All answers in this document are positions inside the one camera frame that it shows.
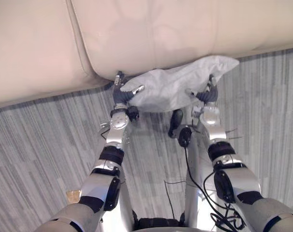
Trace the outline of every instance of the wire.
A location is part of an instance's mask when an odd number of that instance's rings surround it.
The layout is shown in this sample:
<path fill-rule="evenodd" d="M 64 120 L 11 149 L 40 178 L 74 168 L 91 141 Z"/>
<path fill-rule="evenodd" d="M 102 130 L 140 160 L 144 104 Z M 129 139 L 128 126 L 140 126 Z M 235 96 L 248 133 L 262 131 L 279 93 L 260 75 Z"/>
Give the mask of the wire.
<path fill-rule="evenodd" d="M 104 136 L 103 136 L 103 134 L 104 134 L 104 133 L 106 133 L 106 132 L 108 132 L 109 130 L 110 130 L 110 128 L 108 128 L 106 131 L 104 131 L 103 133 L 101 133 L 101 134 L 100 134 L 100 136 L 101 136 L 103 139 L 105 139 L 105 140 L 106 140 L 107 138 L 106 138 L 106 137 L 104 137 Z"/>
<path fill-rule="evenodd" d="M 171 211 L 172 211 L 173 219 L 175 219 L 175 217 L 174 217 L 174 211 L 173 211 L 173 207 L 172 207 L 172 203 L 171 203 L 171 199 L 170 199 L 169 193 L 167 191 L 167 184 L 168 185 L 174 185 L 174 184 L 179 184 L 179 183 L 183 183 L 183 182 L 186 182 L 186 181 L 185 180 L 182 180 L 182 181 L 178 181 L 178 182 L 167 182 L 167 181 L 164 180 L 165 188 L 166 188 L 166 193 L 167 193 L 167 198 L 169 199 L 169 203 L 170 203 L 170 206 L 171 206 Z"/>
<path fill-rule="evenodd" d="M 187 170 L 188 170 L 188 174 L 189 177 L 191 179 L 191 181 L 198 187 L 198 189 L 200 189 L 200 191 L 203 193 L 205 199 L 208 201 L 210 207 L 212 208 L 212 210 L 216 213 L 211 213 L 211 218 L 212 215 L 215 215 L 215 217 L 220 221 L 220 225 L 225 224 L 227 227 L 229 227 L 231 230 L 226 229 L 222 226 L 220 226 L 219 228 L 226 231 L 226 232 L 237 232 L 237 230 L 233 227 L 233 225 L 218 211 L 214 208 L 214 206 L 211 204 L 211 202 L 209 201 L 209 198 L 207 197 L 207 195 L 205 194 L 205 192 L 203 191 L 203 189 L 200 187 L 199 184 L 197 184 L 197 182 L 193 179 L 191 172 L 190 172 L 190 168 L 189 168 L 189 164 L 188 164 L 188 158 L 187 158 L 187 149 L 185 149 L 185 157 L 186 157 L 186 165 L 187 165 Z"/>
<path fill-rule="evenodd" d="M 167 191 L 167 183 L 166 183 L 165 180 L 164 180 L 164 183 L 165 183 L 165 188 L 166 188 L 167 198 L 169 199 L 169 203 L 170 203 L 170 206 L 171 206 L 171 211 L 172 211 L 173 219 L 175 219 L 175 217 L 174 217 L 174 211 L 173 211 L 173 207 L 172 207 L 172 203 L 171 203 L 171 199 L 170 199 L 169 193 L 168 193 L 168 191 Z"/>
<path fill-rule="evenodd" d="M 174 184 L 179 184 L 179 183 L 183 183 L 183 182 L 186 182 L 185 180 L 182 180 L 182 181 L 178 181 L 178 182 L 167 182 L 164 180 L 164 182 L 168 185 L 174 185 Z"/>
<path fill-rule="evenodd" d="M 225 207 L 223 207 L 222 205 L 219 205 L 218 203 L 216 203 L 216 202 L 215 202 L 215 201 L 209 196 L 208 192 L 206 191 L 205 183 L 206 183 L 207 179 L 210 178 L 214 173 L 215 173 L 215 172 L 212 172 L 211 174 L 209 174 L 209 175 L 204 179 L 204 181 L 203 181 L 203 189 L 204 189 L 206 195 L 208 196 L 208 198 L 209 198 L 209 199 L 210 199 L 215 205 L 217 205 L 218 207 L 220 207 L 220 208 L 226 210 L 226 213 L 225 213 L 225 216 L 224 216 L 224 217 L 225 217 L 227 220 L 228 220 L 228 219 L 233 219 L 233 220 L 231 220 L 231 221 L 229 221 L 229 222 L 230 222 L 230 223 L 233 222 L 233 225 L 234 225 L 234 227 L 235 227 L 236 229 L 238 229 L 238 230 L 242 230 L 242 229 L 245 227 L 245 222 L 244 222 L 243 218 L 238 214 L 238 212 L 237 212 L 234 208 L 231 208 L 231 207 L 230 207 L 231 204 L 230 204 L 230 203 L 229 203 L 229 204 L 224 204 Z M 234 215 L 228 217 L 228 212 L 229 212 L 230 210 L 233 210 L 233 211 L 234 211 L 234 213 L 233 213 Z M 240 225 L 240 226 L 237 226 L 237 225 L 236 225 L 236 221 L 237 221 L 236 219 L 237 219 L 237 218 L 241 219 L 241 225 Z M 216 221 L 216 222 L 215 222 L 215 226 L 216 226 L 216 225 L 219 225 L 219 223 L 222 223 L 221 220 Z"/>

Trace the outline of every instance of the beige leather couch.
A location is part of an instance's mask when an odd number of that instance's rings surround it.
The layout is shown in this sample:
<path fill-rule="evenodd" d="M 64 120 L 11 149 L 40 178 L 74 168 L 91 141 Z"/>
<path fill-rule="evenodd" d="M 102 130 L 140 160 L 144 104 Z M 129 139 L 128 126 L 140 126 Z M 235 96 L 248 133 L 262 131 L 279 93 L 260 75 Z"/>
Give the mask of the beige leather couch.
<path fill-rule="evenodd" d="M 292 47 L 293 0 L 0 0 L 0 107 Z"/>

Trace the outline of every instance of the robotic hand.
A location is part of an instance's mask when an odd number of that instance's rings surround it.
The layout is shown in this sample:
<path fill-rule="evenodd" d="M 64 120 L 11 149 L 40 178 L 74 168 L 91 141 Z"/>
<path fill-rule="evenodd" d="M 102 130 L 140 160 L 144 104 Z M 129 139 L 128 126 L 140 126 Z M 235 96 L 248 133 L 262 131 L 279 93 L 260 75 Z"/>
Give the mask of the robotic hand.
<path fill-rule="evenodd" d="M 35 232 L 93 232 L 104 212 L 116 207 L 128 128 L 130 121 L 139 116 L 136 108 L 127 107 L 127 102 L 144 90 L 144 86 L 139 86 L 122 92 L 123 85 L 124 74 L 119 72 L 114 82 L 110 131 L 99 159 L 81 187 L 80 201 L 67 205 Z"/>
<path fill-rule="evenodd" d="M 216 106 L 218 91 L 214 78 L 210 76 L 205 92 L 188 92 L 204 102 L 197 128 L 212 162 L 218 197 L 239 212 L 252 232 L 293 232 L 293 210 L 262 197 L 257 177 L 227 140 Z"/>

